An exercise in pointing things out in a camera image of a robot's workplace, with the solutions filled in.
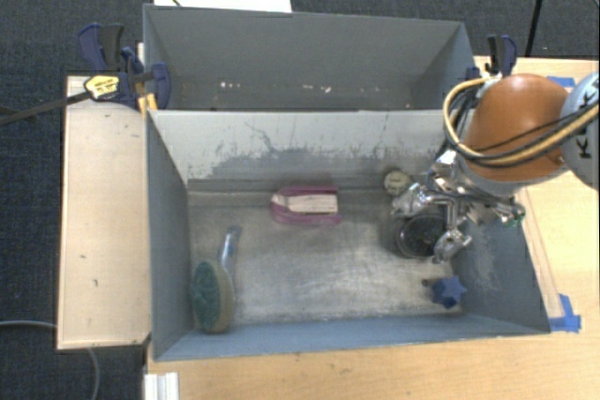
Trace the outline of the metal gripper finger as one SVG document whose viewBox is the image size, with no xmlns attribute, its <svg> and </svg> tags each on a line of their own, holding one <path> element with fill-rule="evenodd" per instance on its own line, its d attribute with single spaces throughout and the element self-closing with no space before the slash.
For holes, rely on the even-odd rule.
<svg viewBox="0 0 600 400">
<path fill-rule="evenodd" d="M 433 262 L 445 263 L 454 257 L 460 250 L 472 242 L 472 236 L 464 233 L 460 228 L 453 228 L 444 233 L 436 242 L 433 249 Z"/>
<path fill-rule="evenodd" d="M 444 199 L 438 192 L 427 189 L 424 185 L 413 183 L 391 202 L 392 217 L 412 217 L 440 209 Z"/>
</svg>

